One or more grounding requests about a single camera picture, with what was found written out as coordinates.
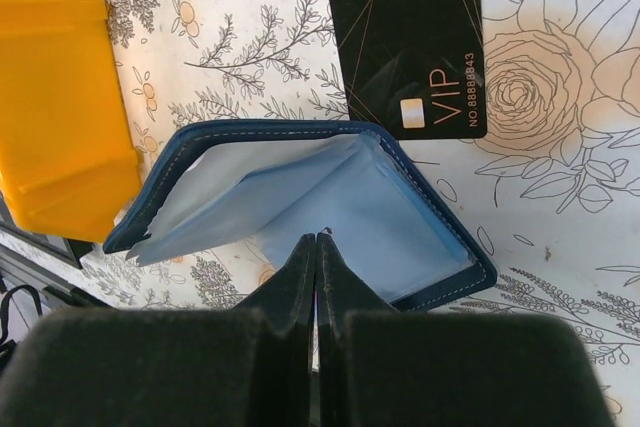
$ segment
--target yellow plastic object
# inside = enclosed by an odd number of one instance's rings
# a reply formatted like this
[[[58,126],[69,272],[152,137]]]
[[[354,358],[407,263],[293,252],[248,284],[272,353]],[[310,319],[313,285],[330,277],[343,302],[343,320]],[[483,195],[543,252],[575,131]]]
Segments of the yellow plastic object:
[[[140,190],[103,0],[0,0],[0,190],[25,230],[101,242]]]

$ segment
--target blue wallet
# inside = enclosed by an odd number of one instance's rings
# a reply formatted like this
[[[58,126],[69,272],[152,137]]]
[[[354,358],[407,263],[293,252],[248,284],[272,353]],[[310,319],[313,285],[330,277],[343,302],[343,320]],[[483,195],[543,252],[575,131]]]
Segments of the blue wallet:
[[[231,120],[168,142],[104,244],[139,265],[252,237],[278,268],[306,233],[400,310],[491,287],[496,270],[398,142],[366,122]]]

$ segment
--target patterned surface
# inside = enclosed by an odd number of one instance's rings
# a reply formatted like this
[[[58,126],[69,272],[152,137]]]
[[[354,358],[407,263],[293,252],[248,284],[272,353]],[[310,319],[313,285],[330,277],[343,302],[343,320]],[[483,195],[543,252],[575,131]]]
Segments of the patterned surface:
[[[190,122],[346,116],[327,0],[109,2],[147,172]],[[482,7],[490,134],[404,144],[501,271],[496,289],[442,310],[566,320],[586,344],[612,415],[635,425],[640,0],[482,0]],[[82,272],[45,260],[94,295],[132,308],[227,307],[273,272],[247,242],[145,269],[99,253]]]

